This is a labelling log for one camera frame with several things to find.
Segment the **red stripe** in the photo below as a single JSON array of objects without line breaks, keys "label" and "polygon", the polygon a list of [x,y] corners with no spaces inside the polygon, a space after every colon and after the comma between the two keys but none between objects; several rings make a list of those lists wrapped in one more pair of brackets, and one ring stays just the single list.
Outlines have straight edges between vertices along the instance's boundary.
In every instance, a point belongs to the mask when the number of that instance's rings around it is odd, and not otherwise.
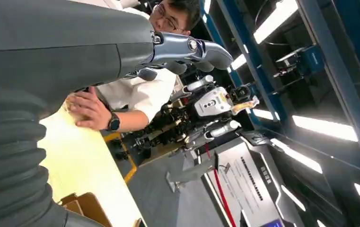
[{"label": "red stripe", "polygon": [[[208,154],[208,157],[210,158],[211,154],[209,153],[208,144],[205,144],[204,147],[205,147],[206,153]],[[216,169],[214,169],[214,173],[215,173],[216,184],[217,184],[218,189],[219,189],[219,193],[220,193],[220,197],[221,197],[221,200],[222,200],[224,210],[225,210],[225,212],[227,214],[227,217],[230,220],[231,225],[233,227],[237,227],[236,223],[234,222],[233,216],[231,215],[230,208],[228,207],[226,197],[224,197],[223,189],[221,188],[220,181],[219,181],[219,175],[218,175]]]}]

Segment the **glasses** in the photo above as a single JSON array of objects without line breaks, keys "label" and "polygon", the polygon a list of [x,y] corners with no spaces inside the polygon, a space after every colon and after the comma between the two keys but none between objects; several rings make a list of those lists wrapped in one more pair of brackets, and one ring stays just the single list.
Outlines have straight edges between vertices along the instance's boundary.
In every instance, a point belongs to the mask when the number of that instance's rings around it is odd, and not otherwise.
[{"label": "glasses", "polygon": [[159,16],[159,18],[165,19],[165,27],[168,31],[181,31],[182,29],[179,29],[175,23],[172,21],[170,16],[167,15],[166,10],[162,4],[158,4],[153,8],[153,12],[156,12],[156,14]]}]

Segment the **gray floor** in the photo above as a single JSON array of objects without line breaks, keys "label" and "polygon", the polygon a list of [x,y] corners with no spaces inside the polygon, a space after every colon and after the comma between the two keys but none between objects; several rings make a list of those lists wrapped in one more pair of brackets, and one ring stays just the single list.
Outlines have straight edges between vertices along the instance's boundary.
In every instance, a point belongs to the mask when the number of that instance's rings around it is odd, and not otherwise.
[{"label": "gray floor", "polygon": [[129,189],[149,227],[224,226],[200,180],[188,183],[180,193],[172,193],[165,181],[167,171],[192,165],[182,155],[163,158],[140,168],[131,179]]}]

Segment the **man's hand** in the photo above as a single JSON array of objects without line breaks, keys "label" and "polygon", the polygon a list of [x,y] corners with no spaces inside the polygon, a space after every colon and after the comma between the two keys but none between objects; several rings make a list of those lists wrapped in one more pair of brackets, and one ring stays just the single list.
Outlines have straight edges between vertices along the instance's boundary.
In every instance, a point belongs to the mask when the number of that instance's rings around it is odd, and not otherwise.
[{"label": "man's hand", "polygon": [[89,87],[89,92],[77,92],[69,96],[67,101],[70,102],[70,111],[86,117],[77,121],[77,126],[93,130],[107,129],[112,114],[97,97],[95,87]]}]

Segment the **blue label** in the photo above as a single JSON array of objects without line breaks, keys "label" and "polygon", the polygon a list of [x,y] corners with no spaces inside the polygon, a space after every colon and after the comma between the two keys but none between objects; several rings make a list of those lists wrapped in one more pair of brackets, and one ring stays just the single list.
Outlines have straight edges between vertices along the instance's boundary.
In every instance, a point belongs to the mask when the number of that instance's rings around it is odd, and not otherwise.
[{"label": "blue label", "polygon": [[280,220],[272,221],[271,223],[268,223],[262,227],[282,227]]}]

